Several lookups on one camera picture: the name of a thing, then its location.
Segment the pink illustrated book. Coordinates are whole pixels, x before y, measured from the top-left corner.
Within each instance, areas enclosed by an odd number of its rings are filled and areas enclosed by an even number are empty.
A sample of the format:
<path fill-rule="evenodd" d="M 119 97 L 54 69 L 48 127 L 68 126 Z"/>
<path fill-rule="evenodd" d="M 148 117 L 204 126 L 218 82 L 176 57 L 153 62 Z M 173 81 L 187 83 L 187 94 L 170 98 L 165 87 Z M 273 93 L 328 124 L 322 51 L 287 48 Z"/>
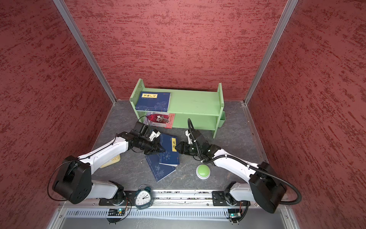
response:
<path fill-rule="evenodd" d="M 144 124 L 152 127 L 172 129 L 174 118 L 175 114 L 147 112 L 146 117 L 144 118 Z"/>

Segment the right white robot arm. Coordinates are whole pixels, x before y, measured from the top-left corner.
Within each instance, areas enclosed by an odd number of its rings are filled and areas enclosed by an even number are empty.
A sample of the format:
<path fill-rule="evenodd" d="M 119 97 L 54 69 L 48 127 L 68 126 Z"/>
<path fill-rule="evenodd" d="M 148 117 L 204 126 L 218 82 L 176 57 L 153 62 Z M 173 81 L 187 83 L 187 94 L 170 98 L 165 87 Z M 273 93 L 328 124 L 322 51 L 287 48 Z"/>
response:
<path fill-rule="evenodd" d="M 250 163 L 227 153 L 216 145 L 205 144 L 204 147 L 197 147 L 181 142 L 175 149 L 180 154 L 190 156 L 198 156 L 198 150 L 204 149 L 201 155 L 206 162 L 228 170 L 249 185 L 246 189 L 246 186 L 239 182 L 231 182 L 223 191 L 228 205 L 234 206 L 242 201 L 250 201 L 257 203 L 266 212 L 274 213 L 287 191 L 283 182 L 272 177 L 275 172 L 266 162 L 260 165 Z"/>

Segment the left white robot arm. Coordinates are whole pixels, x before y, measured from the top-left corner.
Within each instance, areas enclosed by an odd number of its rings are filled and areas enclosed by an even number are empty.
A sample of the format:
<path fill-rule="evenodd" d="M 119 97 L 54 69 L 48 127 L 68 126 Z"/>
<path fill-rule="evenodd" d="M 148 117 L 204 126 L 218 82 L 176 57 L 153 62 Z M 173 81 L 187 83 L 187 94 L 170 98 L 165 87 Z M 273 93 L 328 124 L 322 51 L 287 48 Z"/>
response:
<path fill-rule="evenodd" d="M 109 143 L 79 157 L 69 156 L 53 173 L 54 183 L 49 183 L 52 190 L 63 201 L 79 204 L 86 199 L 107 199 L 112 205 L 119 206 L 126 202 L 124 187 L 114 181 L 96 181 L 92 175 L 102 165 L 119 154 L 139 148 L 145 154 L 163 152 L 160 144 L 161 133 L 156 129 L 148 136 L 122 132 L 116 134 Z"/>

